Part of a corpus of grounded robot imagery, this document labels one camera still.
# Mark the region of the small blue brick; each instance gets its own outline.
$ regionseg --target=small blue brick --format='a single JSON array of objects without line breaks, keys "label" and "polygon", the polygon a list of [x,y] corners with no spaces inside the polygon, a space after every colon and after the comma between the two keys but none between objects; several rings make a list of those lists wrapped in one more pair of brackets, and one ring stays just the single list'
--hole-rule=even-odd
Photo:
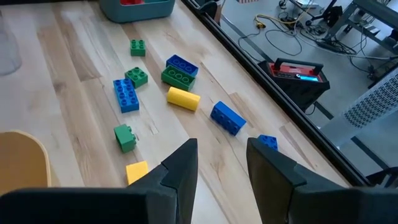
[{"label": "small blue brick", "polygon": [[278,151],[278,142],[276,141],[275,137],[260,134],[257,139],[271,149]]}]

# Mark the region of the wood grain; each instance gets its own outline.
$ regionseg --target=wood grain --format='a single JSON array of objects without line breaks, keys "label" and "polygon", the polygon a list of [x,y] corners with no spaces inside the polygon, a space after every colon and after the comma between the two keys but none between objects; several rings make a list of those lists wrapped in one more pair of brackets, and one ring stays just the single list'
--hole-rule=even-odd
[{"label": "wood grain", "polygon": [[[115,24],[95,2],[0,7],[15,34],[22,67],[0,77],[0,131],[22,129],[49,152],[61,186],[124,187],[124,167],[146,160],[152,169],[188,138],[198,139],[199,176],[193,223],[260,223],[246,164],[248,137],[277,137],[281,153],[330,180],[347,182],[246,73],[228,51],[177,0],[168,18]],[[131,57],[129,40],[146,42],[146,57]],[[177,54],[199,73],[192,92],[196,113],[167,104],[160,80]],[[138,88],[140,110],[120,113],[112,80],[140,67],[149,74]],[[210,117],[223,101],[248,123],[229,135]],[[113,128],[131,126],[138,142],[122,154]]]}]

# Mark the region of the teal container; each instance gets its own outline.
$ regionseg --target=teal container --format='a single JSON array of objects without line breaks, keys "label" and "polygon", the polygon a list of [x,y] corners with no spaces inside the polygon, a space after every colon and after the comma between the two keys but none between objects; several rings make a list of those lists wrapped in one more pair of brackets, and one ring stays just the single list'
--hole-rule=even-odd
[{"label": "teal container", "polygon": [[117,23],[142,21],[169,16],[175,0],[144,0],[143,4],[122,5],[120,0],[99,0],[105,16]]}]

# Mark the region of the blue light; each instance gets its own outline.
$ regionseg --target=blue light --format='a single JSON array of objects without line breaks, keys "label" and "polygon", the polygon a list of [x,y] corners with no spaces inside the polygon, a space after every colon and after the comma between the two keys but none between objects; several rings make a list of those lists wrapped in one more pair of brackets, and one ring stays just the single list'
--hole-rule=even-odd
[{"label": "blue light", "polygon": [[305,76],[305,75],[300,75],[301,80],[308,80],[308,81],[313,81],[313,82],[318,82],[317,77],[310,77],[310,76]]}]

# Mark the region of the plastic bin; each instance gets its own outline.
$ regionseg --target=plastic bin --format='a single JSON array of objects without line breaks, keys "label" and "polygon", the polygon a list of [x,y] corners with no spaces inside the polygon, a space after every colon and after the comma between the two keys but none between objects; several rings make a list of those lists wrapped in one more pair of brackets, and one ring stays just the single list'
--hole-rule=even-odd
[{"label": "plastic bin", "polygon": [[117,23],[142,21],[169,16],[175,0],[144,0],[143,4],[122,5],[120,0],[99,0],[105,16]]},{"label": "plastic bin", "polygon": [[0,133],[0,196],[27,187],[50,187],[51,177],[42,143],[22,131]]}]

